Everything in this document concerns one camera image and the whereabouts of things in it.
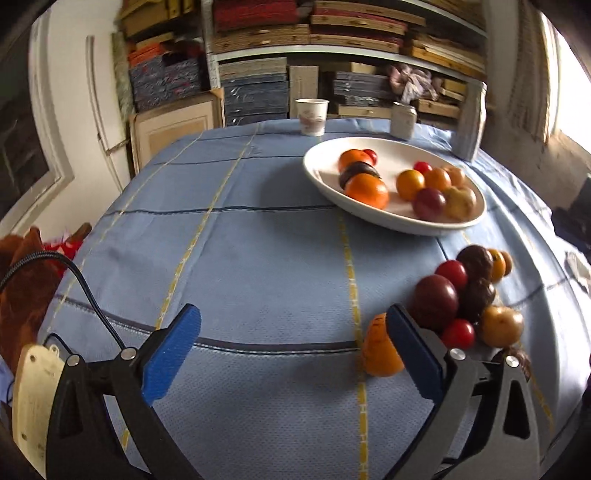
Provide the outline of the orange tangerine on plate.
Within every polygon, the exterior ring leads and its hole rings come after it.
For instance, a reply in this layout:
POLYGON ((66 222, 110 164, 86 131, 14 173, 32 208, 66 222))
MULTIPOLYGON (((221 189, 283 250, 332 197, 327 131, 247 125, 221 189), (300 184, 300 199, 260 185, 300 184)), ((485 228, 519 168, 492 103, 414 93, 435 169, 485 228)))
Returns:
POLYGON ((363 162, 370 166, 374 165, 374 161, 372 157, 365 151, 360 149, 349 149, 339 156, 338 160, 338 170, 339 173, 344 172, 346 169, 349 168, 353 163, 363 162))

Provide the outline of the window with white frame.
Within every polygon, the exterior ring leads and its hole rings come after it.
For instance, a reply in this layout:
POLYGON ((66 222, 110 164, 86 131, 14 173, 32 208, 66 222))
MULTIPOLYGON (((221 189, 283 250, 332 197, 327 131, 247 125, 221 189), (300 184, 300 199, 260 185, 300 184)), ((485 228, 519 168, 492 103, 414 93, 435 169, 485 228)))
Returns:
POLYGON ((1 234, 21 233, 73 180, 49 75, 45 12, 1 47, 1 234))

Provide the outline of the silver bottle vase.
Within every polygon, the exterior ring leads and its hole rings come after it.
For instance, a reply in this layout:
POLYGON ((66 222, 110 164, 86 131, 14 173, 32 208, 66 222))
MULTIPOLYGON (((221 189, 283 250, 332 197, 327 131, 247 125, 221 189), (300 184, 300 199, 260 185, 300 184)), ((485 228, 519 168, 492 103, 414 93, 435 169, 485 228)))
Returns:
POLYGON ((481 145, 487 118, 486 94, 487 85, 484 82, 467 84, 458 127, 452 136, 452 152, 466 162, 475 159, 481 145))

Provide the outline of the orange citrus fruit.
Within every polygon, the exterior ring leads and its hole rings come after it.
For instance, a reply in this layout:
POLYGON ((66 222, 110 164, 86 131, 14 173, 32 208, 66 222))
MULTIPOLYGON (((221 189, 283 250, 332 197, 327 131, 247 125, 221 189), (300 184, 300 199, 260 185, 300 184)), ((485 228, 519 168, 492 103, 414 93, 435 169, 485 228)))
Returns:
POLYGON ((489 249, 488 252, 492 257, 490 281, 496 284, 500 282, 506 274, 506 260, 503 254, 497 249, 489 249))

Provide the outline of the tan fruit on plate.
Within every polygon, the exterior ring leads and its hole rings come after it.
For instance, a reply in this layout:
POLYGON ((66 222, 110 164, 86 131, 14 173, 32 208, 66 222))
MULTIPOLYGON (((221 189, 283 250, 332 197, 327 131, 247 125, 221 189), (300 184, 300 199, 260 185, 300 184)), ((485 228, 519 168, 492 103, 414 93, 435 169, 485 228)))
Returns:
POLYGON ((457 166, 446 166, 444 170, 447 172, 451 180, 451 185, 456 188, 462 188, 466 185, 466 173, 457 166))

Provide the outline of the dark purple passion fruit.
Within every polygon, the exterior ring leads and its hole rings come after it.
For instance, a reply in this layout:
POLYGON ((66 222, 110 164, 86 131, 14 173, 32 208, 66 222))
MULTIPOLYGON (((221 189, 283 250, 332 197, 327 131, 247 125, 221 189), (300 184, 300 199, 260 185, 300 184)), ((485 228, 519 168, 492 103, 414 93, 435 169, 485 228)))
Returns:
POLYGON ((485 247, 469 245, 460 251, 456 260, 464 266, 470 281, 491 280, 494 260, 485 247))

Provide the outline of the dark passion fruit on plate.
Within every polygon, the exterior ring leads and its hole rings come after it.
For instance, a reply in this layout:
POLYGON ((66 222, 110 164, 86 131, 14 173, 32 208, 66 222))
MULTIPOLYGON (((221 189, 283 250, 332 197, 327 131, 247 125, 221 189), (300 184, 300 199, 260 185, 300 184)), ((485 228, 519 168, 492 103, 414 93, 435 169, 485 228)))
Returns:
POLYGON ((342 190, 345 190, 349 181, 359 174, 368 174, 378 179, 381 178, 381 175, 373 165, 363 161, 353 162, 339 174, 339 186, 342 190))

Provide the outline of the dark red plum on plate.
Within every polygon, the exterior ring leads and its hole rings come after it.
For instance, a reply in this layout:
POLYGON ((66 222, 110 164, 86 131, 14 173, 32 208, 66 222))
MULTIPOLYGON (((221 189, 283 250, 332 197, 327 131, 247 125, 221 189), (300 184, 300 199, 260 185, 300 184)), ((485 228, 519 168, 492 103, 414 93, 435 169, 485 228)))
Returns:
POLYGON ((413 201, 415 215, 424 221, 439 221, 445 208, 446 199, 443 193, 436 189, 424 188, 420 190, 413 201))

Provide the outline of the tan small fruit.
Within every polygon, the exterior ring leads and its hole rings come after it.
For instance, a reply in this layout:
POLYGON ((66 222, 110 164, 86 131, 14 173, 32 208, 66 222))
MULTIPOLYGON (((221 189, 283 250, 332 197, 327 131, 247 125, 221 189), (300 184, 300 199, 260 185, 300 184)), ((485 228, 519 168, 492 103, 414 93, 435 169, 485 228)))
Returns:
POLYGON ((502 251, 501 255, 502 255, 504 262, 505 262, 504 276, 508 276, 513 270, 513 266, 514 266, 513 259, 512 259, 512 256, 507 251, 502 251))

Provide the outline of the white paper cup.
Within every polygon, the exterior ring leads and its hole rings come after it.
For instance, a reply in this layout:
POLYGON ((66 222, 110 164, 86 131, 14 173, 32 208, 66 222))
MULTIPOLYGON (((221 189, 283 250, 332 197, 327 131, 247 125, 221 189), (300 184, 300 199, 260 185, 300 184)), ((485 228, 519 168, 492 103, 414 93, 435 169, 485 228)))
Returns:
POLYGON ((320 137, 325 134, 329 101, 317 98, 297 99, 297 118, 300 120, 301 134, 320 137))

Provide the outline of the white oval plate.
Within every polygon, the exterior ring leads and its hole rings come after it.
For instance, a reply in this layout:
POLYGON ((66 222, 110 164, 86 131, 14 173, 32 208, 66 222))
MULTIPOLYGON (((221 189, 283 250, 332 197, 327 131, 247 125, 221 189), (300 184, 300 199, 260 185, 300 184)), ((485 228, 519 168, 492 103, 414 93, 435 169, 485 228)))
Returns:
POLYGON ((303 164, 325 198, 390 230, 447 235, 476 225, 487 210, 481 189, 463 170, 407 143, 328 140, 308 150, 303 164))

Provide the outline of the white drink can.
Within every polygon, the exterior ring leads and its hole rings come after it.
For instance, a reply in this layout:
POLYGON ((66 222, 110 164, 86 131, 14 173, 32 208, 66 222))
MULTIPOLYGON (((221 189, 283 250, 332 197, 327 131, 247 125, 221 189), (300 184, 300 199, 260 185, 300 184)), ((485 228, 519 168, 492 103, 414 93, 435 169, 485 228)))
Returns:
POLYGON ((412 105, 394 102, 391 110, 390 134, 394 138, 409 141, 414 135, 417 111, 412 105))

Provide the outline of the dark brown passion fruit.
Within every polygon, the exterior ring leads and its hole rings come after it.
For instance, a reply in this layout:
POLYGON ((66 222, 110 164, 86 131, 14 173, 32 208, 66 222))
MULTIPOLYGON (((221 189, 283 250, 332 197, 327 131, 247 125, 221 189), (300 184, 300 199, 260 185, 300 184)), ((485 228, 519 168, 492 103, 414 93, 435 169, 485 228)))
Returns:
POLYGON ((458 317, 477 323, 483 311, 492 305, 495 297, 496 287, 492 282, 485 278, 470 280, 460 295, 458 317))

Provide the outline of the pink cloth bundle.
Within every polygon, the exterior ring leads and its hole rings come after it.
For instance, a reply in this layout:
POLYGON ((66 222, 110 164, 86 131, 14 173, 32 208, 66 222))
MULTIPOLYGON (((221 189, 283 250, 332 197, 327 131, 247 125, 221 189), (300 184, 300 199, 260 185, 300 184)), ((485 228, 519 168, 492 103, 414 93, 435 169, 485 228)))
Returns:
POLYGON ((419 99, 436 101, 443 87, 443 78, 404 63, 391 65, 388 78, 394 95, 400 103, 407 105, 419 99))

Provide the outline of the dark red plum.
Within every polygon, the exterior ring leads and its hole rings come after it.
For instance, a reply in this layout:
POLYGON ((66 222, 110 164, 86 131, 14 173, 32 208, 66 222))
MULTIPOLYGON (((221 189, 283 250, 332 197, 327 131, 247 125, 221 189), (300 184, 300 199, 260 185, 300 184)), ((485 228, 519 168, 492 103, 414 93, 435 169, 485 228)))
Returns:
POLYGON ((445 208, 446 199, 443 193, 436 189, 424 188, 420 190, 413 201, 415 215, 424 221, 439 221, 445 208))
POLYGON ((458 310, 457 291, 447 278, 432 274, 415 286, 409 312, 422 328, 444 330, 456 318, 458 310))

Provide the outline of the striped orange persimmon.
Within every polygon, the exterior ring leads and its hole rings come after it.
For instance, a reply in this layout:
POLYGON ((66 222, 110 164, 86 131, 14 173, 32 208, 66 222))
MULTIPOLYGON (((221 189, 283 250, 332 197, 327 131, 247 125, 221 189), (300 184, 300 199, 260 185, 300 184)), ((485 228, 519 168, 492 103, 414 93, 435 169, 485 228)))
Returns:
POLYGON ((387 332, 386 314, 377 315, 368 326, 362 345, 363 370, 374 377, 391 377, 405 365, 387 332))

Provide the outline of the bright window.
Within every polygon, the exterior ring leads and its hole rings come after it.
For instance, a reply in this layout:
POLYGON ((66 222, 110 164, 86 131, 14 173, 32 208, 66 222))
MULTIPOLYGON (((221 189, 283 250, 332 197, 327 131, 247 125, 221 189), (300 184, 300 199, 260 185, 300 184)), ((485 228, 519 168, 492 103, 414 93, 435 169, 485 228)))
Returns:
POLYGON ((561 133, 590 152, 590 77, 567 40, 541 14, 549 68, 551 134, 561 133))

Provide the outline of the red cherry tomato on plate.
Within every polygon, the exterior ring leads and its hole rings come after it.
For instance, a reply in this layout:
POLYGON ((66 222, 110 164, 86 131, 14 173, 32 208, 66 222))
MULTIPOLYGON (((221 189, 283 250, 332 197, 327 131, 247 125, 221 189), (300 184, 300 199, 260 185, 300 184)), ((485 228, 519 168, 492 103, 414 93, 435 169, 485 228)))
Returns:
POLYGON ((363 150, 363 153, 366 153, 370 157, 370 159, 372 160, 372 164, 374 166, 377 165, 378 156, 377 156, 377 153, 374 150, 372 150, 372 149, 364 149, 363 150))
POLYGON ((422 175, 427 175, 433 170, 433 166, 428 162, 419 161, 415 162, 413 169, 420 172, 422 175))

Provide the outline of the small yellow orange fruit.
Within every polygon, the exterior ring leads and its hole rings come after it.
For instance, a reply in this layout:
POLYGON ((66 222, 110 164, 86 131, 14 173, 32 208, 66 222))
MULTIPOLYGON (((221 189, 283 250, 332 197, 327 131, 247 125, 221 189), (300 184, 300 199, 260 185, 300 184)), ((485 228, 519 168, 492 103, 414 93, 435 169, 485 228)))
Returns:
POLYGON ((444 168, 433 168, 424 174, 425 187, 444 192, 453 186, 450 174, 444 168))

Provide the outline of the orange tangerine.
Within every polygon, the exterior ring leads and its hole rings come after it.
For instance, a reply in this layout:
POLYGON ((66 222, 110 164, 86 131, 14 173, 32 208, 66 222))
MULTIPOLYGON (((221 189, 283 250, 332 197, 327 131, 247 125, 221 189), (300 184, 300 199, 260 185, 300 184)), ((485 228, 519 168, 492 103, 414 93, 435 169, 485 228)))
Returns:
POLYGON ((345 194, 370 207, 384 210, 390 201, 387 185, 378 177, 360 173, 346 183, 345 194))
POLYGON ((338 160, 338 170, 339 173, 344 172, 346 169, 349 168, 353 163, 363 162, 370 166, 374 165, 374 161, 372 157, 365 151, 360 149, 349 149, 339 156, 338 160))

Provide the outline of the storage shelf with boxes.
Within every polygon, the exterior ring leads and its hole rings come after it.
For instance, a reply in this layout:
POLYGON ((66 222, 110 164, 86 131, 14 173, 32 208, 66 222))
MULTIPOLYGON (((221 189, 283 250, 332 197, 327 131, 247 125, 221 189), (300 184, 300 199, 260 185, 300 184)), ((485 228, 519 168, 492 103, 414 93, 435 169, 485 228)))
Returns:
POLYGON ((423 123, 458 123, 467 84, 487 78, 478 1, 124 1, 115 54, 139 112, 221 88, 228 125, 297 116, 297 99, 334 117, 386 118, 404 63, 443 78, 423 123))

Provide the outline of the beige framed panel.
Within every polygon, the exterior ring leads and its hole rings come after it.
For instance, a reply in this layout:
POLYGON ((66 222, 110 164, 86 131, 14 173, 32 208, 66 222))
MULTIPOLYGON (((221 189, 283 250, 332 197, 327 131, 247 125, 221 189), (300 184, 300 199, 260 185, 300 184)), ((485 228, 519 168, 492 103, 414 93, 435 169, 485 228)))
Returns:
POLYGON ((176 140, 224 126, 221 88, 134 114, 129 119, 134 174, 176 140))

